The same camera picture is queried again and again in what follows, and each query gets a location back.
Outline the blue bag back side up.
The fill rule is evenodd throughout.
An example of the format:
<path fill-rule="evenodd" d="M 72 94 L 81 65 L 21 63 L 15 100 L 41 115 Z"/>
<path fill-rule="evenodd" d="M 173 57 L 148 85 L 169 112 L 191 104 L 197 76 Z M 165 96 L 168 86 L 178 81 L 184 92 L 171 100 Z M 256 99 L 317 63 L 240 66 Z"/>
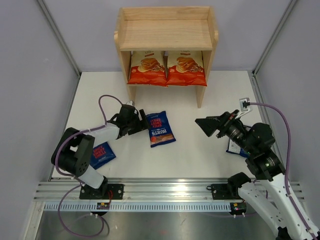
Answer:
<path fill-rule="evenodd" d="M 245 152 L 243 148 L 238 146 L 231 139 L 228 140 L 228 145 L 227 145 L 227 148 L 226 148 L 225 152 L 229 153 L 229 154 L 239 155 L 239 156 L 241 156 L 243 158 L 248 158 L 249 157 L 249 154 L 247 152 Z"/>

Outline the cassava chips bag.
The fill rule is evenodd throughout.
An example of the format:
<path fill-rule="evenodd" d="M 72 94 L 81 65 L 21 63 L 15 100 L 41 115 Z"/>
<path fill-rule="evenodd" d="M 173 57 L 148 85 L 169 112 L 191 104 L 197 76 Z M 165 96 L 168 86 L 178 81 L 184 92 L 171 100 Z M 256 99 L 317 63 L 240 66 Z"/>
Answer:
<path fill-rule="evenodd" d="M 133 51 L 128 84 L 167 86 L 165 51 Z"/>
<path fill-rule="evenodd" d="M 167 52 L 167 85 L 206 87 L 201 51 L 170 50 Z"/>

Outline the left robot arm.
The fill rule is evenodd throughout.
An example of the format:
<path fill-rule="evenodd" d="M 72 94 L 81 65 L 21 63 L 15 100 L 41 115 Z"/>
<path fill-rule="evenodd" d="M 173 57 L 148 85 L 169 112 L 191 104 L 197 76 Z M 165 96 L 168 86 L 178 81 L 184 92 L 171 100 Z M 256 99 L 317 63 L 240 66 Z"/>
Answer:
<path fill-rule="evenodd" d="M 51 163 L 57 171 L 63 170 L 62 175 L 74 177 L 83 186 L 91 187 L 90 193 L 95 198 L 103 199 L 108 194 L 108 180 L 90 165 L 94 148 L 149 128 L 143 109 L 123 104 L 119 113 L 102 126 L 85 130 L 67 128 L 51 156 Z"/>

